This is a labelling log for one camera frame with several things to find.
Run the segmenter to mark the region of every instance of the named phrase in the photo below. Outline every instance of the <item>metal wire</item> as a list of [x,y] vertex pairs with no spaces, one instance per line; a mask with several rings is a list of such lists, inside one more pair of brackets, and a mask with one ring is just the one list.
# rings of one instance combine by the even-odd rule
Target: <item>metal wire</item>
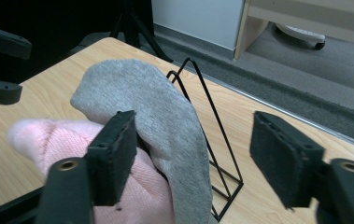
[[[241,172],[238,168],[238,164],[237,164],[237,161],[235,159],[235,156],[234,156],[234,153],[233,153],[233,150],[232,150],[232,147],[230,145],[230,142],[229,142],[229,139],[227,137],[227,134],[226,132],[224,131],[224,128],[223,128],[223,125],[220,121],[220,117],[219,117],[219,114],[218,114],[218,111],[217,111],[217,108],[215,107],[215,104],[211,98],[211,95],[209,94],[209,90],[205,84],[205,80],[203,78],[203,75],[202,73],[200,72],[200,69],[197,65],[197,63],[193,60],[191,60],[190,58],[187,58],[184,63],[180,66],[179,70],[176,72],[176,71],[170,71],[168,74],[167,74],[167,78],[170,79],[171,76],[174,76],[171,80],[171,82],[173,84],[175,84],[175,82],[178,83],[180,89],[182,90],[182,93],[183,95],[186,97],[187,100],[189,100],[189,102],[191,102],[191,99],[188,95],[188,92],[186,91],[186,88],[185,86],[183,85],[183,82],[180,78],[180,74],[181,72],[183,71],[183,69],[185,68],[186,64],[188,62],[191,62],[194,66],[194,69],[196,71],[196,74],[197,76],[199,77],[200,79],[200,82],[202,84],[202,87],[203,87],[203,90],[205,91],[205,95],[207,97],[207,100],[208,102],[210,103],[211,105],[211,109],[214,113],[214,116],[217,120],[217,123],[219,125],[219,128],[222,132],[222,136],[223,136],[223,139],[226,143],[226,146],[227,148],[229,149],[229,153],[231,154],[231,157],[232,157],[232,160],[233,160],[233,163],[234,163],[234,167],[235,167],[235,170],[238,174],[238,177],[235,177],[233,175],[231,175],[229,172],[225,171],[223,168],[221,168],[217,162],[217,159],[215,157],[215,154],[212,150],[212,147],[210,146],[209,142],[208,142],[208,139],[206,138],[206,135],[205,135],[205,131],[202,127],[202,130],[203,130],[203,133],[205,135],[205,140],[206,140],[206,144],[207,144],[207,148],[208,148],[208,152],[211,156],[211,159],[212,161],[210,161],[209,163],[214,166],[217,171],[218,171],[218,174],[219,174],[219,177],[221,179],[221,182],[223,184],[223,187],[226,189],[226,194],[224,192],[222,192],[220,189],[217,189],[215,186],[212,186],[212,189],[218,193],[218,195],[220,195],[227,203],[225,204],[225,206],[222,208],[222,210],[220,211],[220,213],[217,212],[217,210],[215,209],[215,206],[212,205],[212,215],[214,216],[214,218],[217,220],[217,221],[220,221],[222,219],[222,217],[224,216],[224,214],[226,213],[227,209],[230,207],[230,205],[232,204],[233,200],[235,199],[237,193],[240,191],[240,189],[243,187],[244,185],[244,182],[243,182],[243,177],[241,176]],[[230,189],[229,189],[229,186],[227,185],[227,182],[224,178],[224,175],[227,175],[228,177],[230,177],[236,184],[237,184],[237,188],[234,190],[233,193],[231,193]]]

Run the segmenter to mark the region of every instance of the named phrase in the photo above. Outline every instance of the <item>caster wheel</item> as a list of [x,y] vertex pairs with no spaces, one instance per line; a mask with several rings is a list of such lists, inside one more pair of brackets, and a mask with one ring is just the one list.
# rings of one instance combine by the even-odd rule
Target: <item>caster wheel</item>
[[317,43],[316,46],[314,47],[314,49],[320,50],[320,49],[323,49],[324,47],[325,47],[325,42]]

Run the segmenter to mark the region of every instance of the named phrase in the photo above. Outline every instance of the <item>table surface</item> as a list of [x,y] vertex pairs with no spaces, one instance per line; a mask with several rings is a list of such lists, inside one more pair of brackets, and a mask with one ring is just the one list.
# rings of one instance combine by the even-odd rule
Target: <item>table surface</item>
[[[34,165],[7,143],[8,128],[19,119],[85,119],[83,114],[69,104],[69,100],[87,68],[106,59],[131,58],[151,63],[165,74],[170,70],[178,70],[175,65],[146,52],[116,39],[106,38],[22,83],[21,100],[17,104],[0,105],[0,205],[43,185],[43,177]],[[188,71],[183,71],[181,77],[220,166],[235,174],[209,103],[204,100],[205,94],[198,77]],[[316,203],[313,202],[310,209],[295,209],[294,213],[285,210],[249,156],[254,111],[261,110],[280,116],[327,148],[326,161],[331,158],[354,160],[354,145],[215,82],[207,80],[206,85],[229,136],[245,182],[221,223],[314,223]],[[213,185],[219,183],[213,173],[211,182]]]

